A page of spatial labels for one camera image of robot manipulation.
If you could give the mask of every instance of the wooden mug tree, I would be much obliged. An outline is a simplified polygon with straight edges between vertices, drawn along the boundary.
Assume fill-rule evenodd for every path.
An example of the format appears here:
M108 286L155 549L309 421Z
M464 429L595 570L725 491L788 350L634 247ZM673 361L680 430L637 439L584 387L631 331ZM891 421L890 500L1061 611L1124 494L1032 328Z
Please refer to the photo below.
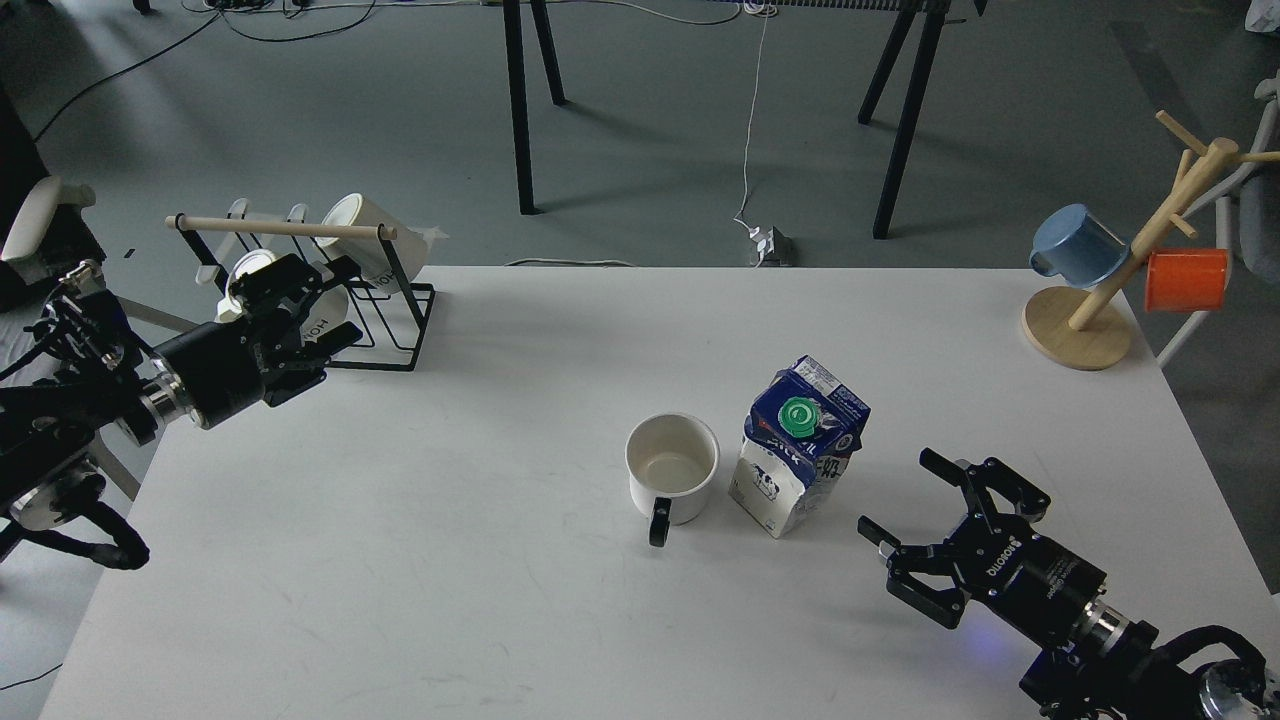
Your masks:
M1156 113L1156 119L1181 140L1187 150L1183 150L1178 164L1172 190L1134 236L1129 258L1093 290L1046 288L1032 296L1023 309L1023 331L1032 345L1068 368L1101 370L1125 356L1132 329L1120 311L1111 306L1111 299L1174 228L1192 240L1198 237L1181 214L1228 167L1280 161L1280 152L1240 152L1239 145L1225 137L1204 145L1164 110Z

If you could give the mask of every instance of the round wooden base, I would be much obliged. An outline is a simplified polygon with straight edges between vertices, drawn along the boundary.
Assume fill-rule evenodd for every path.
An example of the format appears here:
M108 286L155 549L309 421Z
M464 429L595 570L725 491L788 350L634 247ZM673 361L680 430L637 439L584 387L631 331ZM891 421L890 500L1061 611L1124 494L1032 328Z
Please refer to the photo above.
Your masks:
M1023 331L1051 360L1076 370L1101 370L1129 352L1129 323L1107 305L1087 331L1074 331L1066 320L1080 307L1088 291L1074 287L1042 290L1023 309Z

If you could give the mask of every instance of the black mug handle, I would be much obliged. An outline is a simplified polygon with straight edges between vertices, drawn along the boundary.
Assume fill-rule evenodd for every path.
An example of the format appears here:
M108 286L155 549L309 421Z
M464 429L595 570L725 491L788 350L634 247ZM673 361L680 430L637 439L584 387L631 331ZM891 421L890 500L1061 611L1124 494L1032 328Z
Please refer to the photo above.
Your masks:
M671 529L671 498L658 497L653 501L653 520L649 523L649 544L667 544L667 530Z

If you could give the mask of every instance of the orange mug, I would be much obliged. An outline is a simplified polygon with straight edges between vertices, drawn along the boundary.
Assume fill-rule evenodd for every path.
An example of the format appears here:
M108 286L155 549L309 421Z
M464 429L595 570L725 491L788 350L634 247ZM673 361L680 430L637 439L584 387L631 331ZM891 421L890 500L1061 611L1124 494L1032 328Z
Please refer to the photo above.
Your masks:
M1157 250L1147 260L1148 313L1217 310L1226 291L1226 250L1179 247Z

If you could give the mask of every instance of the wooden rod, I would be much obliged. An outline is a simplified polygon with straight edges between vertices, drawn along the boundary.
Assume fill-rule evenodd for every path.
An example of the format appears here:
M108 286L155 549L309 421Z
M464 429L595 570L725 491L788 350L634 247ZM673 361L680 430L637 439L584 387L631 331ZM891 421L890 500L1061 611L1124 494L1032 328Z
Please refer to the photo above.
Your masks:
M1193 152L1190 147L1183 150L1183 156L1178 159L1178 174L1174 176L1174 187L1178 187L1178 183L1183 182L1183 178L1187 176L1187 170L1192 167L1193 158L1196 158L1196 152Z
M1208 147L1206 147L1204 143L1201 142L1198 137L1192 135L1192 131L1184 128L1183 124L1175 120L1172 115L1170 115L1169 113L1161 110L1156 113L1156 119L1160 120L1160 124L1169 128L1169 132L1174 133L1174 136L1178 137L1178 140L1181 140L1183 143L1187 145L1187 147L1194 150L1196 154L1199 155L1201 158L1203 158L1204 154L1208 152Z
M307 237L346 237L352 240L396 240L396 228L384 224L321 225L317 223L273 223L266 220L238 220L233 218L192 218L191 215L169 215L164 219L164 224L166 228L175 231L227 231Z
M1238 163L1280 163L1280 152L1240 152Z
M1178 213L1174 213L1172 215L1169 215L1169 220L1171 223L1174 223L1175 228L1183 231L1183 234L1185 234L1190 240L1196 240L1196 238L1199 237L1199 232L1197 232L1196 228L1193 228L1190 225L1190 223L1188 223L1187 220L1184 220L1183 217L1179 215Z
M1147 256L1160 247L1165 236L1174 229L1174 220L1170 218L1184 213L1197 197L1203 195L1221 177L1222 170L1235 161L1239 150L1239 145L1225 137L1220 137L1207 146L1204 155L1187 170L1181 182L1174 186L1174 190L1160 204L1147 224L1142 225L1142 229L1134 236L1129 245L1129 259L1111 277L1098 283L1084 299L1084 302L1080 302L1075 313L1068 318L1066 324L1073 331L1089 329L1089 323L1124 288L1129 278L1147 261Z

